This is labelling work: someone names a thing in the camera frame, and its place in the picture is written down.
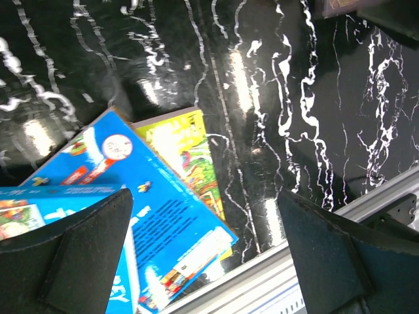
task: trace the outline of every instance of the sticker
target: sticker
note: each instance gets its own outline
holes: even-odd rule
[[[125,135],[114,134],[103,142],[102,150],[108,159],[123,160],[131,155],[132,142]]]
[[[87,150],[87,146],[83,141],[83,136],[80,136],[71,147],[70,155],[78,156],[86,152],[86,150]]]
[[[50,179],[48,178],[42,178],[42,177],[36,177],[33,178],[32,186],[40,186],[40,185],[46,185],[50,182]]]
[[[101,174],[105,173],[109,167],[111,167],[116,161],[111,159],[106,159],[102,161],[96,168],[94,168],[82,181],[79,182],[80,185],[92,183],[93,180],[98,178]]]
[[[152,182],[146,181],[144,184],[138,186],[139,193],[146,193],[148,190],[151,189]]]
[[[86,166],[81,166],[77,168],[76,171],[74,171],[72,174],[70,174],[66,180],[60,183],[60,185],[72,185],[75,184],[77,180],[79,180],[81,177],[83,177],[88,172],[88,169]]]
[[[216,227],[195,243],[173,269],[190,279],[217,255],[229,249],[232,241],[233,238],[224,229]]]

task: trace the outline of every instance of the cartoon illustration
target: cartoon illustration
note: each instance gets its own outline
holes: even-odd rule
[[[22,219],[23,218],[24,209],[11,209],[10,211],[0,212],[0,216],[6,219]]]
[[[204,171],[198,165],[193,165],[187,173],[186,180],[191,188],[197,190],[197,186],[205,180]]]
[[[188,281],[189,279],[177,270],[171,270],[160,280],[160,283],[164,285],[166,293],[170,298],[174,294],[178,293],[182,287],[188,283]]]
[[[36,177],[32,179],[32,186],[47,185],[50,182],[48,178]]]
[[[221,212],[218,210],[217,202],[215,201],[214,195],[212,191],[205,192],[201,194],[200,199],[207,205],[209,208],[214,208],[216,210],[217,215],[221,216]]]
[[[187,169],[189,167],[189,163],[191,162],[191,154],[186,151],[181,153],[182,157],[182,167],[183,169]]]
[[[16,221],[8,222],[0,226],[0,240],[15,237],[29,231],[29,228],[24,224]]]
[[[86,150],[87,150],[87,146],[83,141],[83,136],[80,136],[71,147],[70,155],[77,156],[84,153]]]
[[[24,206],[27,205],[27,200],[5,200],[0,201],[0,209],[7,209],[12,207]],[[0,216],[4,215],[4,211],[0,211]]]
[[[156,309],[157,306],[153,302],[153,299],[151,298],[150,292],[147,292],[144,296],[141,296],[138,300],[138,303],[144,304],[150,309]]]
[[[148,190],[151,189],[151,184],[152,184],[151,181],[147,181],[146,183],[138,186],[138,192],[139,193],[146,193]]]

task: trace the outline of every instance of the yellow book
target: yellow book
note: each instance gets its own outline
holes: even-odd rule
[[[183,182],[225,221],[202,111],[186,108],[137,122],[134,128]],[[230,249],[221,260],[231,255]]]

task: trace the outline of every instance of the book cover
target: book cover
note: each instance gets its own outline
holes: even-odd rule
[[[316,14],[328,18],[383,3],[387,0],[316,0]]]
[[[225,221],[202,111],[196,107],[186,108],[137,122],[133,127],[183,182]],[[231,255],[229,249],[220,260]]]
[[[120,261],[108,314],[132,313],[137,305],[158,313],[237,241],[112,108],[24,184],[35,178],[53,185],[120,183],[131,190],[127,241],[134,242],[135,266],[130,258]],[[136,285],[139,296],[132,293]]]
[[[0,240],[69,216],[119,189],[119,184],[0,188]]]

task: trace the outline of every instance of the black bracket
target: black bracket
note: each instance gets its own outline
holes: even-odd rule
[[[414,220],[414,211],[416,210],[416,194],[409,193],[397,201],[389,204],[369,218],[365,219],[362,224],[368,225],[371,222],[379,219],[381,216],[388,214],[394,220],[404,224],[405,226],[411,224]]]

